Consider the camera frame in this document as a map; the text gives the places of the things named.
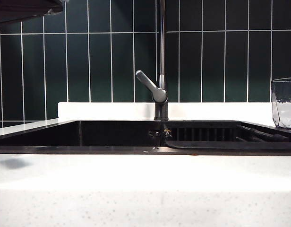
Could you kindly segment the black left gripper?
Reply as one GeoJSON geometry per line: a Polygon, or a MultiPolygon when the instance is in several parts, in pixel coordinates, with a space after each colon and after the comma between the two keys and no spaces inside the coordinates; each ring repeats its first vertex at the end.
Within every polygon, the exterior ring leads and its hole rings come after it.
{"type": "Polygon", "coordinates": [[[69,0],[0,0],[0,25],[42,17],[63,11],[62,1],[69,0]]]}

